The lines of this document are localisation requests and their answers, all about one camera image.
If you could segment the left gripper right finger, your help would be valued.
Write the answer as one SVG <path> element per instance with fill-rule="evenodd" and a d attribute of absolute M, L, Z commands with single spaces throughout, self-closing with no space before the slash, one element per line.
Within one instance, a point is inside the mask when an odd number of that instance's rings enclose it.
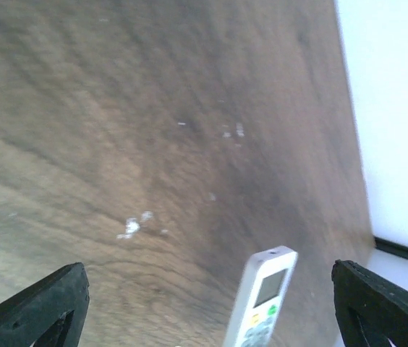
<path fill-rule="evenodd" d="M 347 260 L 331 280 L 336 320 L 345 346 L 408 346 L 408 291 Z"/>

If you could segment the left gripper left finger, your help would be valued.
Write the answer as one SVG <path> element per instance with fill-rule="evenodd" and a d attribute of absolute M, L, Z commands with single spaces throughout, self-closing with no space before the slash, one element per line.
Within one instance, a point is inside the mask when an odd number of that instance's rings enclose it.
<path fill-rule="evenodd" d="M 0 346 L 78 346 L 90 303 L 81 262 L 0 303 Z"/>

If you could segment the white remote control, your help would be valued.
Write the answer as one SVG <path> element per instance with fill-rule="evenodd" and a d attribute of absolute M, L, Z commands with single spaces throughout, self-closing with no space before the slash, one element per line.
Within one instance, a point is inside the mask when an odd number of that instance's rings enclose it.
<path fill-rule="evenodd" d="M 268 345 L 297 259 L 298 253 L 285 246 L 250 256 L 239 283 L 224 347 Z"/>

